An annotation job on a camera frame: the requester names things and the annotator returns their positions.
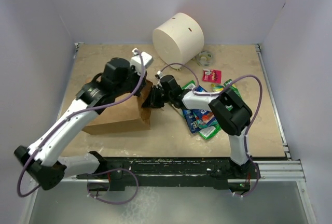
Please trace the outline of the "brown paper bag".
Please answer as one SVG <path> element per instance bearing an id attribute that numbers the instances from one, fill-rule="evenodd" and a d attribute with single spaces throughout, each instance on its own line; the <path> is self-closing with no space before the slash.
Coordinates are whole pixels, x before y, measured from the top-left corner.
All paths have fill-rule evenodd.
<path id="1" fill-rule="evenodd" d="M 139 97 L 132 96 L 118 105 L 106 108 L 95 120 L 83 128 L 90 135 L 104 135 L 145 131 L 150 129 L 151 109 L 143 108 L 153 83 L 146 81 L 146 86 Z"/>

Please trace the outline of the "blue salt vinegar chips bag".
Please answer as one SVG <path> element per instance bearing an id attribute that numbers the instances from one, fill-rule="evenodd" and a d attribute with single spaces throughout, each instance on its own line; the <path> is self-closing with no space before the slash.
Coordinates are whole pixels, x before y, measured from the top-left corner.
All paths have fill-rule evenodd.
<path id="1" fill-rule="evenodd" d="M 199 119 L 191 110 L 183 111 L 184 118 L 191 133 L 199 132 L 201 129 L 206 128 L 205 123 Z"/>

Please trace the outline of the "teal snack packet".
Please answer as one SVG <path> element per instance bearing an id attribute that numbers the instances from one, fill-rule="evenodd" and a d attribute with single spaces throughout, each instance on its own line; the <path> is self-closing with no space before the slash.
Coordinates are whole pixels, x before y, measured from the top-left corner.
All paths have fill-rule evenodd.
<path id="1" fill-rule="evenodd" d="M 201 120 L 203 121 L 203 123 L 207 126 L 211 126 L 211 125 L 216 125 L 218 124 L 215 116 L 213 115 L 212 112 L 205 112 L 203 115 L 202 115 L 202 118 Z"/>

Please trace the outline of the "large green chips bag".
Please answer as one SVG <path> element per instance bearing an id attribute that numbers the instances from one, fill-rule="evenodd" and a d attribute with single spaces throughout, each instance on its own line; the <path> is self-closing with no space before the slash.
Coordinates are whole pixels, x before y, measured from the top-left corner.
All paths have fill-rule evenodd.
<path id="1" fill-rule="evenodd" d="M 178 109 L 175 107 L 173 107 L 173 108 L 185 120 L 184 115 L 183 115 L 184 109 Z M 196 133 L 200 134 L 204 139 L 210 139 L 213 136 L 215 136 L 220 130 L 221 130 L 221 128 L 220 128 L 219 124 L 216 124 L 216 125 L 211 125 L 211 126 L 208 126 L 207 128 L 201 129 L 199 132 L 196 132 Z"/>

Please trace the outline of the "small yellow green snack packet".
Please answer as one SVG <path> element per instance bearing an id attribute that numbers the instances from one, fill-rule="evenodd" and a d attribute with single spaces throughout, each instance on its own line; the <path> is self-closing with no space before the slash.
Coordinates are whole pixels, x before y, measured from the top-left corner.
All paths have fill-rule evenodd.
<path id="1" fill-rule="evenodd" d="M 220 84 L 212 83 L 211 88 L 212 88 L 213 92 L 221 92 L 221 91 L 224 90 L 225 87 L 223 85 L 220 85 Z"/>

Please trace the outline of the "red snack packet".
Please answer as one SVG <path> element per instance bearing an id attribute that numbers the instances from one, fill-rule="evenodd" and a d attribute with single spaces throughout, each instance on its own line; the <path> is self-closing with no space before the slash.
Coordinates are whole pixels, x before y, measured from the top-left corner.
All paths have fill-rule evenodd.
<path id="1" fill-rule="evenodd" d="M 202 81 L 220 84 L 222 81 L 222 72 L 215 69 L 203 69 Z"/>

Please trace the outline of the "dark blue snack bag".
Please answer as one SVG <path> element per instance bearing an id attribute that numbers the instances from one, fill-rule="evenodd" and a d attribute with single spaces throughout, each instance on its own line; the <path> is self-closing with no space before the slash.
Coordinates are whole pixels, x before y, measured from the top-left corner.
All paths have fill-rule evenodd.
<path id="1" fill-rule="evenodd" d="M 196 87 L 195 83 L 192 83 L 192 82 L 191 82 L 191 83 L 185 85 L 185 86 L 183 87 L 183 89 L 189 89 L 189 90 L 192 90 L 192 89 L 195 88 L 195 87 Z M 199 91 L 199 92 L 205 92 L 206 90 L 204 90 L 201 86 L 199 86 L 199 88 L 198 88 L 197 91 Z M 202 118 L 202 115 L 203 115 L 205 112 L 209 112 L 209 111 L 201 110 L 201 109 L 192 109 L 191 111 L 192 111 L 196 116 L 198 116 L 200 120 L 201 120 L 201 118 Z"/>

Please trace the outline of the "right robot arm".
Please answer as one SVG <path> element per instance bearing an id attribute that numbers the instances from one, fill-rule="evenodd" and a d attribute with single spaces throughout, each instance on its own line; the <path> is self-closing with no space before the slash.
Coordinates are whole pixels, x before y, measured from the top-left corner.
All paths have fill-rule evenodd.
<path id="1" fill-rule="evenodd" d="M 231 88 L 244 78 L 254 78 L 259 85 L 259 100 L 254 113 L 249 106 Z M 182 89 L 171 75 L 161 77 L 158 85 L 153 85 L 143 108 L 163 108 L 166 103 L 178 109 L 200 109 L 210 111 L 221 129 L 229 136 L 231 148 L 231 173 L 236 178 L 242 178 L 249 172 L 252 165 L 260 177 L 258 166 L 253 162 L 248 150 L 248 132 L 255 121 L 262 102 L 262 83 L 257 76 L 244 75 L 236 78 L 221 92 L 199 92 L 194 89 Z"/>

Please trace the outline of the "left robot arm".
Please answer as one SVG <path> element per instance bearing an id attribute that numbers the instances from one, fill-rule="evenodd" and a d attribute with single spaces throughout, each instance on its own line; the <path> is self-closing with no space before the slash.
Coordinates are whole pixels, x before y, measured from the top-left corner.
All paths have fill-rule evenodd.
<path id="1" fill-rule="evenodd" d="M 44 190 L 55 187 L 63 178 L 91 174 L 105 176 L 107 166 L 97 152 L 84 156 L 62 158 L 62 151 L 72 139 L 107 107 L 117 105 L 116 98 L 139 96 L 145 86 L 146 70 L 153 58 L 143 52 L 131 60 L 112 58 L 104 71 L 83 85 L 63 116 L 36 142 L 19 146 L 14 155 L 24 172 Z"/>

